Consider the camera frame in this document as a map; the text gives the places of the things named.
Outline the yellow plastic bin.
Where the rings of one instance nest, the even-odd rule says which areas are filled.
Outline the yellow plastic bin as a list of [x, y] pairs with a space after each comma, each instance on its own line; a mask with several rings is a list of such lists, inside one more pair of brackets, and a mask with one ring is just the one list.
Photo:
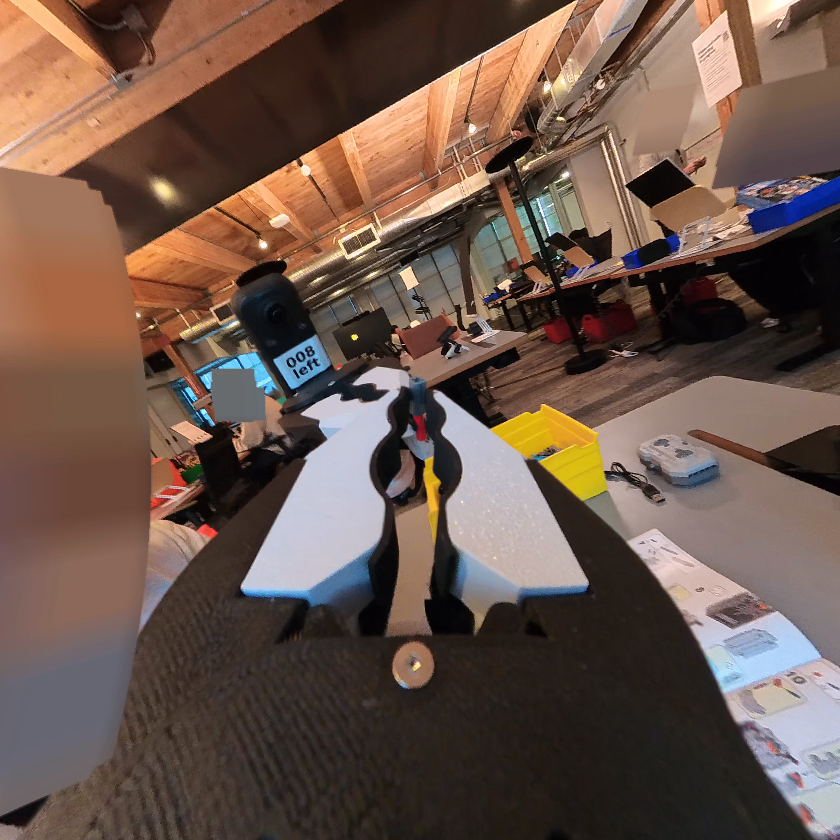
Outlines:
[[542, 405], [535, 413], [519, 414], [492, 429], [525, 458], [546, 445], [564, 445], [563, 452], [540, 461], [542, 466], [583, 501], [606, 491], [598, 433], [572, 417]]

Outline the long wooden table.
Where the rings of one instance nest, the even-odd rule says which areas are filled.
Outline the long wooden table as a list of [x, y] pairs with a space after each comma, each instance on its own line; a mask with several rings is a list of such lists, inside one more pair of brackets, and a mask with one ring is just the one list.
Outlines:
[[817, 311], [817, 343], [775, 366], [791, 372], [839, 348], [838, 224], [838, 205], [830, 206], [775, 230], [663, 258], [632, 275], [631, 284], [647, 289], [666, 344], [676, 341], [676, 320], [686, 309], [684, 288], [700, 276], [727, 275], [782, 322], [801, 311]]

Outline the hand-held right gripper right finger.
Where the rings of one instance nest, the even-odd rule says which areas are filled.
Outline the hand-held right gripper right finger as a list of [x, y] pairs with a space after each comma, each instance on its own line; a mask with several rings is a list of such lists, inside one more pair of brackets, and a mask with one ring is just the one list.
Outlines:
[[429, 582], [433, 634], [472, 634], [492, 607], [579, 595], [589, 581], [533, 468], [440, 392], [429, 395], [438, 481]]

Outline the grey battery hub module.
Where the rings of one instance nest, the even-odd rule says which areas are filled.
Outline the grey battery hub module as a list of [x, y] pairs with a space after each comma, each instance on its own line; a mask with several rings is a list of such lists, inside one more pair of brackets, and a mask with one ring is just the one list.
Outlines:
[[698, 487], [719, 477], [719, 463], [710, 450], [674, 434], [655, 436], [637, 448], [644, 467], [674, 487]]

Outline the black computer monitor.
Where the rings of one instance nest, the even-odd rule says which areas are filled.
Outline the black computer monitor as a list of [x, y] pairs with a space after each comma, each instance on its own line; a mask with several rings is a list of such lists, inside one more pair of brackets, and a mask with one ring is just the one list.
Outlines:
[[336, 328], [332, 336], [347, 361], [362, 356], [383, 356], [390, 353], [392, 324], [385, 310], [376, 308]]

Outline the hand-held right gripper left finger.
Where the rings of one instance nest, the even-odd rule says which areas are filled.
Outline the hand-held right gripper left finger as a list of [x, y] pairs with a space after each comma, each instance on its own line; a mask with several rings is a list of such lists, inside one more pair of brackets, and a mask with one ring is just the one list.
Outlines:
[[329, 606], [383, 636], [399, 565], [395, 508], [401, 389], [386, 392], [305, 459], [240, 590]]

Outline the black backpack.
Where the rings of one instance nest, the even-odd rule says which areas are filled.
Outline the black backpack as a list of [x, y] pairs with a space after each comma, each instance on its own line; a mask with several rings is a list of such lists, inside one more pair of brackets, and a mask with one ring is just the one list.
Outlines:
[[671, 326], [678, 343], [697, 344], [733, 338], [747, 329], [748, 321], [737, 303], [709, 298], [680, 304]]

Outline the blue plastic bin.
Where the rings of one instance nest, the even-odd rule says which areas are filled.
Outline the blue plastic bin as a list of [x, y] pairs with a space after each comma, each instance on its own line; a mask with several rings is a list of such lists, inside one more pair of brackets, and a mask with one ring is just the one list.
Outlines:
[[679, 236], [672, 234], [668, 237], [657, 238], [650, 243], [624, 255], [622, 257], [624, 268], [627, 270], [639, 270], [649, 266], [661, 259], [674, 254], [679, 249]]
[[741, 185], [737, 204], [746, 207], [754, 235], [793, 225], [839, 204], [839, 178], [801, 175]]

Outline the white ceiling vent grille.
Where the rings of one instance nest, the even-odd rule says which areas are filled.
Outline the white ceiling vent grille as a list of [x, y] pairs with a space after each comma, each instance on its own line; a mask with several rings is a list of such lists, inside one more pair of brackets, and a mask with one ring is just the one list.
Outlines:
[[357, 259], [382, 243], [377, 224], [367, 224], [338, 239], [338, 247], [346, 259]]

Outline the black power box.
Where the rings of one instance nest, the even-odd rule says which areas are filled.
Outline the black power box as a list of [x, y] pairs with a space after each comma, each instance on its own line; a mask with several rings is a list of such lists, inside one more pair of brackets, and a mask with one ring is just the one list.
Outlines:
[[839, 426], [829, 426], [766, 453], [773, 469], [839, 496]]

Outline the grey background table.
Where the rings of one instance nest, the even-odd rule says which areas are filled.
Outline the grey background table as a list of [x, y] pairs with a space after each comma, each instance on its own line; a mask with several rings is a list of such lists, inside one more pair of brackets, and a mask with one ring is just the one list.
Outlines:
[[471, 350], [463, 350], [450, 360], [437, 351], [419, 360], [405, 355], [400, 362], [410, 375], [425, 379], [429, 388], [440, 391], [490, 427], [496, 420], [504, 421], [505, 418], [498, 413], [487, 414], [471, 382], [492, 367], [500, 369], [519, 361], [519, 350], [528, 342], [529, 336], [525, 332], [498, 331], [477, 343], [469, 342]]

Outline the silver air duct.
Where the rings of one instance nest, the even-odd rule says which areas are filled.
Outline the silver air duct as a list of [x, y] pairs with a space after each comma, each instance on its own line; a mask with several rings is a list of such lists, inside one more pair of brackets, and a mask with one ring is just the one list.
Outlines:
[[292, 271], [288, 278], [308, 308], [348, 295], [398, 268], [404, 260], [411, 263], [457, 240], [475, 215], [487, 213], [501, 203], [497, 184], [512, 179], [513, 167], [517, 167], [525, 189], [529, 189], [543, 172], [571, 162], [596, 145], [603, 147], [609, 175], [621, 178], [628, 173], [615, 123], [602, 122], [549, 152], [524, 154], [515, 164], [505, 164], [498, 172], [479, 171], [389, 217], [382, 226], [374, 225], [373, 233], [379, 235], [379, 241], [374, 241], [371, 248], [347, 256], [336, 246], [324, 257]]

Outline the white paper notice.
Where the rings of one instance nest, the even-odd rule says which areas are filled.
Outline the white paper notice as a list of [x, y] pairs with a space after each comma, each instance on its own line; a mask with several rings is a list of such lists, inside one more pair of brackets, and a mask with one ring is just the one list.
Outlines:
[[713, 109], [742, 86], [739, 58], [726, 10], [695, 39], [692, 49], [705, 100]]

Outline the black display board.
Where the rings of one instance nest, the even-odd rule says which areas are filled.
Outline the black display board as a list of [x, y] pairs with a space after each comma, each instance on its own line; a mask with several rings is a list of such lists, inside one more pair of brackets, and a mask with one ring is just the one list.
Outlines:
[[636, 199], [652, 209], [694, 185], [690, 176], [672, 160], [664, 159], [626, 183], [625, 187]]

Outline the grey desk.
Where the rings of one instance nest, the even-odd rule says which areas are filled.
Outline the grey desk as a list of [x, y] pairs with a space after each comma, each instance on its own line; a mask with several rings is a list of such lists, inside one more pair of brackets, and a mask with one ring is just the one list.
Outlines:
[[[657, 434], [703, 430], [765, 452], [837, 425], [839, 397], [713, 376], [594, 426], [604, 466], [640, 470], [637, 447]], [[624, 482], [589, 501], [624, 539], [661, 531], [695, 559], [788, 617], [839, 662], [839, 500], [717, 447], [719, 477], [697, 487], [652, 481], [659, 505]]]

